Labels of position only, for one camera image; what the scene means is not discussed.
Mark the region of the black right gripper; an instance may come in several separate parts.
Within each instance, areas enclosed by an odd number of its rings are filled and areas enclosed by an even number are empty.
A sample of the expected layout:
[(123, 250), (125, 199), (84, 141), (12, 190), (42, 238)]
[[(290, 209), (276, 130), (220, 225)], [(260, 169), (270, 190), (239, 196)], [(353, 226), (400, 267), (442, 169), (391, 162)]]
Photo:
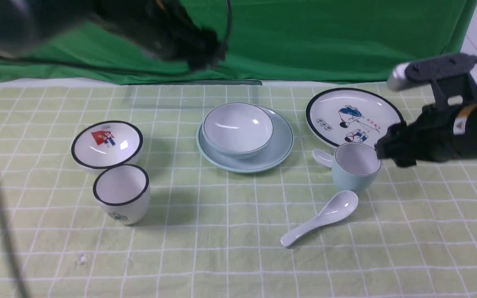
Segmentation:
[(416, 166), (419, 161), (477, 160), (477, 103), (443, 110), (426, 106), (411, 124), (390, 126), (375, 151), (377, 158), (392, 160), (399, 168)]

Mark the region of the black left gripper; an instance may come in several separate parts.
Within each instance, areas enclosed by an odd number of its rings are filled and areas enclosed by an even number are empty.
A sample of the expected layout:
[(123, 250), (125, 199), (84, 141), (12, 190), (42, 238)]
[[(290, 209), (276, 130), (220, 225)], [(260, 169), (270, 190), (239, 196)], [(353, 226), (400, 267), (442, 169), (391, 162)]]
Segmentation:
[(197, 26), (178, 0), (95, 0), (94, 22), (140, 46), (155, 59), (185, 62), (206, 70), (223, 62), (231, 34), (231, 2), (226, 1), (226, 31)]

